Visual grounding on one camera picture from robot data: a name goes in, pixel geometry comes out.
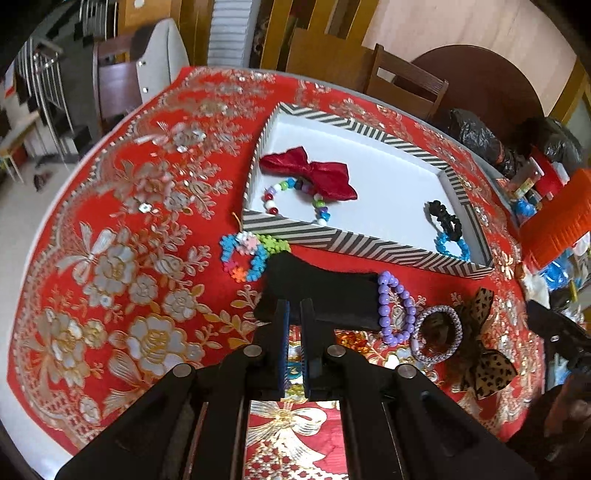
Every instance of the striped box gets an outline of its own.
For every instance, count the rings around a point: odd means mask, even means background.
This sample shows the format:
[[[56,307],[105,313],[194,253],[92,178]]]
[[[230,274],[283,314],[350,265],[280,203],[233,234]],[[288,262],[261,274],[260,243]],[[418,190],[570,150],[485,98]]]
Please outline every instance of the striped box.
[[[310,120],[334,125],[353,131],[359,135],[365,135],[374,140],[399,148],[429,164],[443,170],[452,185],[453,191],[462,208],[465,209],[472,228],[478,239],[478,243],[484,254],[484,265],[472,262],[464,262],[457,258],[451,258],[436,252],[430,252],[421,248],[409,247],[389,240],[382,240],[361,233],[346,232],[328,226],[320,226],[315,223],[305,223],[282,216],[270,215],[264,212],[250,210],[250,199],[256,176],[259,174],[259,159],[263,155],[265,145],[269,139],[271,128],[279,113],[300,116]],[[480,223],[476,218],[474,208],[470,204],[468,196],[453,169],[443,160],[435,157],[398,137],[390,135],[378,128],[360,123],[351,118],[343,118],[332,113],[313,110],[289,103],[277,105],[256,144],[252,156],[251,168],[246,180],[242,204],[242,226],[244,230],[254,233],[265,233],[276,238],[287,240],[291,244],[304,245],[306,247],[321,248],[331,252],[338,252],[357,257],[371,258],[399,265],[422,268],[424,270],[456,275],[458,277],[484,278],[493,270],[491,250],[486,242]]]

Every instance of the red tablecloth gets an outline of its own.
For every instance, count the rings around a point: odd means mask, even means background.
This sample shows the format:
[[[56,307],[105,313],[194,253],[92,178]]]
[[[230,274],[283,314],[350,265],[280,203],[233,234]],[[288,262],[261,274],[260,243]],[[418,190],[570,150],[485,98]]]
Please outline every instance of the red tablecloth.
[[[414,293],[419,310],[457,304],[480,286],[493,289],[494,320],[484,341],[514,362],[519,376],[512,384],[477,402],[472,393],[454,393],[444,366],[420,367],[501,439],[521,425],[541,388],[542,345],[527,330],[513,279],[519,246],[469,153],[403,114],[337,89],[280,74],[199,67],[182,72],[85,159],[27,266],[8,382],[28,414],[71,453],[173,365],[215,364],[252,337],[262,281],[230,278],[219,240],[237,231],[231,212],[241,210],[254,145],[281,101],[380,127],[456,170],[493,252],[496,270],[486,279],[297,246],[293,253],[333,270],[387,268]],[[142,203],[151,211],[140,212]],[[385,349],[372,335],[369,344],[372,362],[414,362],[408,346]],[[303,402],[253,405],[250,478],[275,470],[300,478],[346,472],[337,405]]]

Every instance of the purple bead bracelet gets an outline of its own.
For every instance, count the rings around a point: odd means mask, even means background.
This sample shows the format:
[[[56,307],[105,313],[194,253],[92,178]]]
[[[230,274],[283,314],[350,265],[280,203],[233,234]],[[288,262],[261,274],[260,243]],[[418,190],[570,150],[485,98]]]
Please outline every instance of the purple bead bracelet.
[[[393,288],[398,294],[404,305],[406,315],[404,316],[404,326],[398,333],[392,332],[390,326],[390,289]],[[410,298],[410,292],[404,288],[394,275],[385,271],[378,276],[378,313],[380,316],[379,325],[382,327],[382,341],[388,346],[395,346],[406,342],[414,332],[414,322],[417,309]]]

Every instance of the black cloth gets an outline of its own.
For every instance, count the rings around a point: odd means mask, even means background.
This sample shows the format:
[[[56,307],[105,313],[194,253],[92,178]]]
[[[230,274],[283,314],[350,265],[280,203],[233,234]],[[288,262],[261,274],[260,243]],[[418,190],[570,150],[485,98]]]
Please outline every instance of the black cloth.
[[[300,324],[300,302],[310,298],[317,320],[346,330],[380,330],[377,273],[324,270],[281,252],[269,257],[265,290],[255,317],[270,322],[277,300],[290,302],[290,324]]]

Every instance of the metal screw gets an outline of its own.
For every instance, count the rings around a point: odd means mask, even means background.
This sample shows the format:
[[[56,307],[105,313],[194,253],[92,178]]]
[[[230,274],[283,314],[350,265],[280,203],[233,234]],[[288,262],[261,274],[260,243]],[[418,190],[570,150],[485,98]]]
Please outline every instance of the metal screw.
[[[248,345],[248,346],[244,347],[243,351],[244,351],[244,355],[254,358],[256,356],[259,356],[262,353],[262,348],[259,347],[258,345]]]
[[[191,374],[191,365],[189,364],[178,364],[173,368],[173,374],[175,377],[183,378]]]
[[[409,364],[402,364],[397,370],[398,375],[404,378],[412,378],[417,374],[417,369]]]
[[[328,353],[330,356],[336,357],[343,356],[346,352],[347,350],[345,350],[345,347],[342,345],[331,345],[326,349],[326,353]]]

